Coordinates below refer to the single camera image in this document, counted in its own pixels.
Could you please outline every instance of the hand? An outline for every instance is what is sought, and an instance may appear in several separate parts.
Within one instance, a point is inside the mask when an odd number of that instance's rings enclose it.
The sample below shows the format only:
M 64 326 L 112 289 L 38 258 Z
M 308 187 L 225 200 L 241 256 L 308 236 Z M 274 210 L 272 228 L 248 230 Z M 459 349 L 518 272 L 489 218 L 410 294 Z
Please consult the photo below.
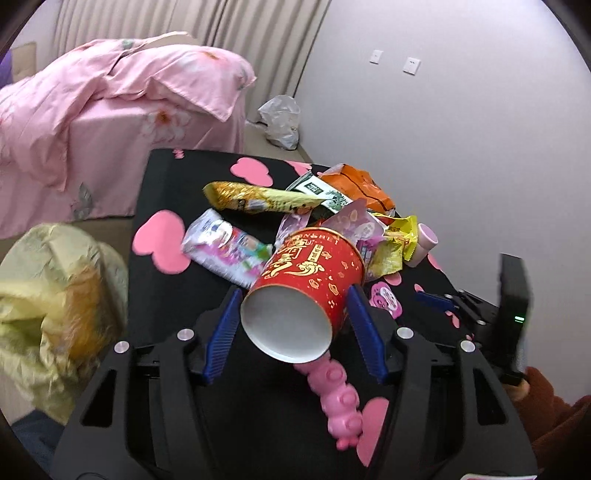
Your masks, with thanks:
M 503 384 L 503 388 L 513 403 L 523 400 L 530 393 L 530 384 L 526 380 L 522 380 L 516 387 L 514 385 Z

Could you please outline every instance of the white plastic bag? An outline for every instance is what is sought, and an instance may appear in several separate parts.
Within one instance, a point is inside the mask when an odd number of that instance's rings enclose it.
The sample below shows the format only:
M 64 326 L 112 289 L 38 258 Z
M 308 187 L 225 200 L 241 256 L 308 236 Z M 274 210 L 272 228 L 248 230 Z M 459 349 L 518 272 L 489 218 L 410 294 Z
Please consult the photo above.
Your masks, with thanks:
M 289 95 L 278 95 L 262 107 L 259 113 L 267 124 L 267 140 L 273 145 L 295 150 L 300 141 L 300 107 Z

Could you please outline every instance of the yellow cloth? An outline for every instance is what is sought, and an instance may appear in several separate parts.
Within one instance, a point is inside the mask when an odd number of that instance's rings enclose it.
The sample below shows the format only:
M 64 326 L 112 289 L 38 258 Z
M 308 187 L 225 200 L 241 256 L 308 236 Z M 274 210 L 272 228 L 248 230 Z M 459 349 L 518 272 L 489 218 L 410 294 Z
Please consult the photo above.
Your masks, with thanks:
M 128 272 L 109 245 L 68 225 L 38 225 L 0 264 L 0 368 L 65 424 L 125 326 Z

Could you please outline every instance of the pink heart sticker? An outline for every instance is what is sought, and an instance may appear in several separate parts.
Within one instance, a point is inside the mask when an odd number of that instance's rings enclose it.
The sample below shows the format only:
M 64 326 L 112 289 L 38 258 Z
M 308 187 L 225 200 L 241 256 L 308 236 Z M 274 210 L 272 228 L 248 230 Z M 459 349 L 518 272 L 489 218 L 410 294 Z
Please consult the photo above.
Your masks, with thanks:
M 448 317 L 451 317 L 451 318 L 452 318 L 452 325 L 453 325 L 455 328 L 459 328 L 459 327 L 460 327 L 460 319 L 459 319 L 458 317 L 456 317 L 456 316 L 453 314 L 453 312 L 450 312 L 449 310 L 446 310 L 445 314 L 446 314 Z
M 309 163 L 302 163 L 301 161 L 290 161 L 284 160 L 285 163 L 288 163 L 293 167 L 295 172 L 301 177 L 302 175 L 308 173 L 312 169 L 312 165 Z
M 427 257 L 429 258 L 429 261 L 431 262 L 431 265 L 433 265 L 436 269 L 441 270 L 441 267 L 439 266 L 439 264 L 437 263 L 437 260 L 435 260 L 435 257 L 432 256 L 430 253 L 427 254 Z
M 362 412 L 363 433 L 357 444 L 357 457 L 362 464 L 369 466 L 374 455 L 375 446 L 378 444 L 379 434 L 382 431 L 384 418 L 388 411 L 389 401 L 383 397 L 375 397 L 369 400 Z
M 269 169 L 256 158 L 242 157 L 230 167 L 230 171 L 236 177 L 245 179 L 251 185 L 270 187 L 273 179 L 269 175 Z
M 139 228 L 131 248 L 136 255 L 151 254 L 158 270 L 174 275 L 185 271 L 191 263 L 181 251 L 184 234 L 181 218 L 170 210 L 160 210 Z
M 384 280 L 396 287 L 402 283 L 402 276 L 400 275 L 400 272 L 391 273 L 390 275 L 385 275 Z

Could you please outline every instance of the green packet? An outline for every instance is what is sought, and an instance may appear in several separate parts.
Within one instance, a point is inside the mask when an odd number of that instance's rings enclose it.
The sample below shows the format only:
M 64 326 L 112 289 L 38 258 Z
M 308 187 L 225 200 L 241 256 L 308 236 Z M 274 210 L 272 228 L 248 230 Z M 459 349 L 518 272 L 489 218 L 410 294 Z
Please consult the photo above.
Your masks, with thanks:
M 318 197 L 330 197 L 325 200 L 312 211 L 314 218 L 329 218 L 346 205 L 353 202 L 345 194 L 339 192 L 332 185 L 315 176 L 311 171 L 303 174 L 294 183 L 289 185 L 286 190 L 297 190 L 308 195 L 315 195 Z

